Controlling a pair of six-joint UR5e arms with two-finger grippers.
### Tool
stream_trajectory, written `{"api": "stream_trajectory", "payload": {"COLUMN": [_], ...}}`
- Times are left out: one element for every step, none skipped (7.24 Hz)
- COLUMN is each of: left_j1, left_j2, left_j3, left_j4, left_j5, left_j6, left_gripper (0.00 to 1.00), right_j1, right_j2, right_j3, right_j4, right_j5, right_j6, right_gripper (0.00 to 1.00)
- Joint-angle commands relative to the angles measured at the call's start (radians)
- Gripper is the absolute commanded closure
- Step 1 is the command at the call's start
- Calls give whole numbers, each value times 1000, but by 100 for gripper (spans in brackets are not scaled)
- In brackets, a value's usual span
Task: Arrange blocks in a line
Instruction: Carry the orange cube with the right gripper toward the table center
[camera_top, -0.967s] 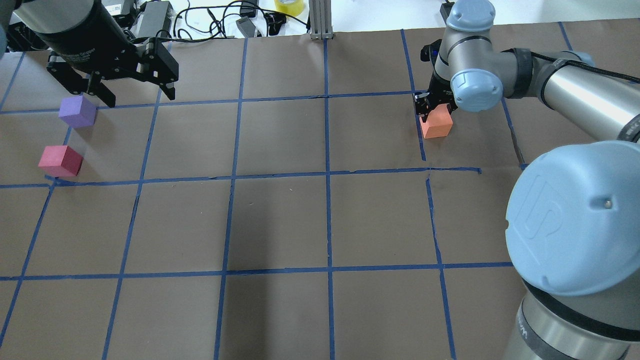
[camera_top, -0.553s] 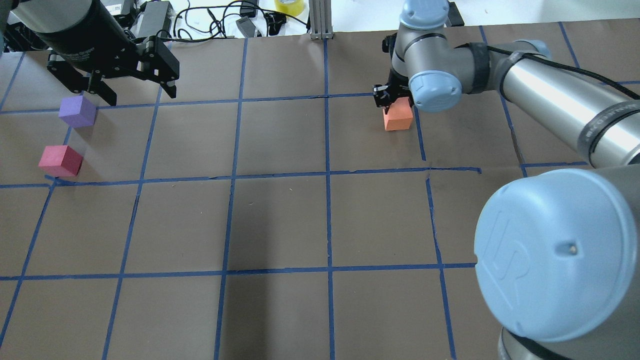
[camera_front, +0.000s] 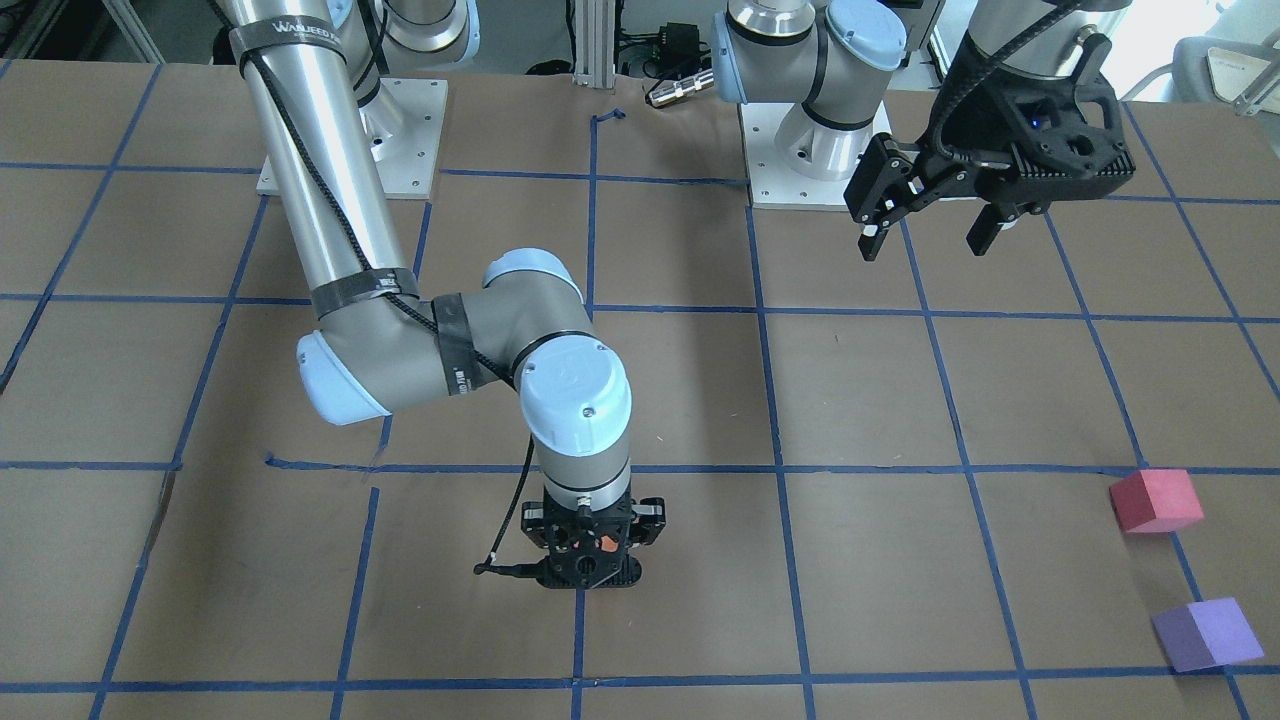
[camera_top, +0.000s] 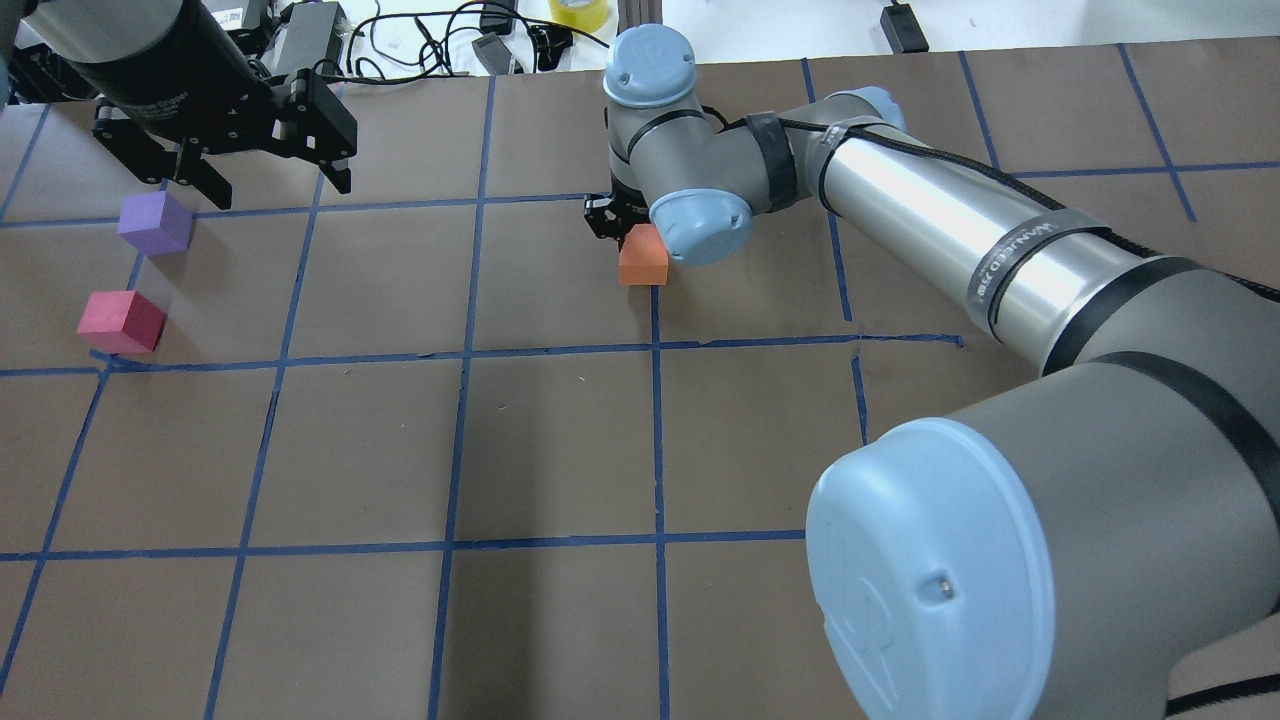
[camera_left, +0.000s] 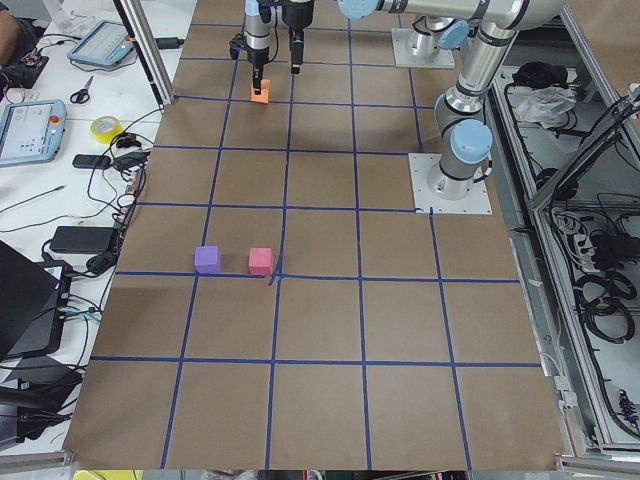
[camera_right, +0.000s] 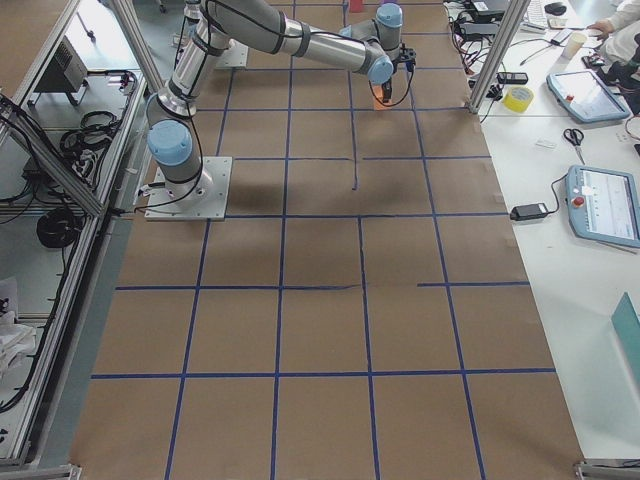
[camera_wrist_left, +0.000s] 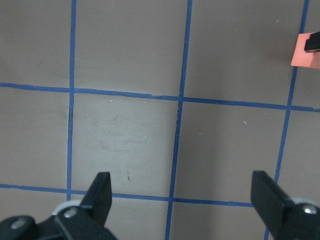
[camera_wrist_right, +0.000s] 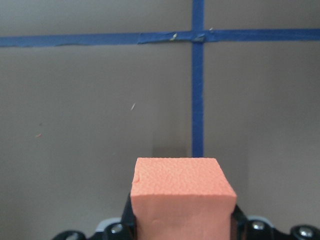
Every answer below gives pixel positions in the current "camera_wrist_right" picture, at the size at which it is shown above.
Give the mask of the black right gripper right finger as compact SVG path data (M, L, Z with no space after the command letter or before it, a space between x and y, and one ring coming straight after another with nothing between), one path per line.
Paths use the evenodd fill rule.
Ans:
M231 214L231 240L244 240L246 237L247 217L236 204Z

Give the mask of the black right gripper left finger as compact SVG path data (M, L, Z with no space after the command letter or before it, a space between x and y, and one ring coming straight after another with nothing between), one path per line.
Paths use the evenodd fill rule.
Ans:
M120 231L121 240L136 240L137 239L137 224L136 217L133 213L131 195L128 194L120 224L122 225L122 230Z

